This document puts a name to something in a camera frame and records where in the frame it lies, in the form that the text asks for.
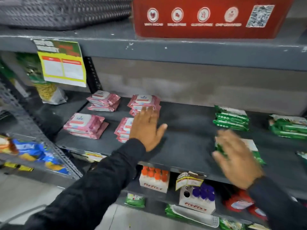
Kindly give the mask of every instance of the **stack of pink packages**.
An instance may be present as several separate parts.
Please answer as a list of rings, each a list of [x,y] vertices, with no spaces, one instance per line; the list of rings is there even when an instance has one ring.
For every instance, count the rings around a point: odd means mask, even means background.
[[[114,93],[98,90],[87,100],[92,103],[88,107],[89,110],[94,111],[115,111],[119,105],[120,96]]]
[[[109,123],[104,122],[104,117],[75,113],[63,128],[75,136],[99,139],[108,125]]]
[[[129,139],[130,129],[134,118],[123,118],[116,128],[114,134],[119,142],[125,143]]]
[[[152,106],[154,110],[159,112],[161,109],[160,99],[153,95],[133,95],[130,102],[128,103],[128,107],[131,108],[129,114],[135,116],[139,111],[142,110],[142,107],[144,106],[146,108]]]

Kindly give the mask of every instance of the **floor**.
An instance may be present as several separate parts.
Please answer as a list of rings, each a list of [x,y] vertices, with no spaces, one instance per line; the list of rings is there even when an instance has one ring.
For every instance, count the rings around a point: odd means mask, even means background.
[[[0,173],[0,221],[3,222],[23,211],[50,204],[62,189],[46,183]],[[24,224],[33,214],[21,216],[10,222]],[[105,213],[97,230],[176,229],[204,230],[172,219],[113,204]]]

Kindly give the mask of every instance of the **red display box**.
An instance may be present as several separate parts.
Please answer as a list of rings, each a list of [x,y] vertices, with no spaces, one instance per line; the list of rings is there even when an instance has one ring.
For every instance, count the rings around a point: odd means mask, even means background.
[[[138,36],[275,38],[294,0],[133,0]]]

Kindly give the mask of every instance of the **white box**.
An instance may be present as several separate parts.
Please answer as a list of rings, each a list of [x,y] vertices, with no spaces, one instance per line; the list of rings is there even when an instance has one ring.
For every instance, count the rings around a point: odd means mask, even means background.
[[[190,193],[189,197],[184,195],[184,192]],[[180,189],[179,205],[196,211],[200,211],[211,215],[215,211],[215,201],[203,200],[201,197],[196,198],[192,195],[192,186],[184,186]]]
[[[163,182],[162,180],[156,180],[154,177],[140,175],[140,186],[153,189],[159,192],[166,193],[169,187],[169,173],[167,174],[167,181]]]

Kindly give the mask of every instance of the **person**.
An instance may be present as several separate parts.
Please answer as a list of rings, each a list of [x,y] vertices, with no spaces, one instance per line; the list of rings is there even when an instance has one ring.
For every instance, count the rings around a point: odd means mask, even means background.
[[[108,207],[135,176],[137,163],[163,137],[167,125],[157,129],[157,121],[156,111],[143,108],[134,118],[130,139],[60,193],[43,211],[30,216],[24,229],[95,229]],[[228,159],[217,151],[213,157],[234,185],[248,191],[256,206],[266,213],[273,230],[307,229],[307,208],[292,201],[264,175],[237,135],[230,130],[219,131],[217,140]]]

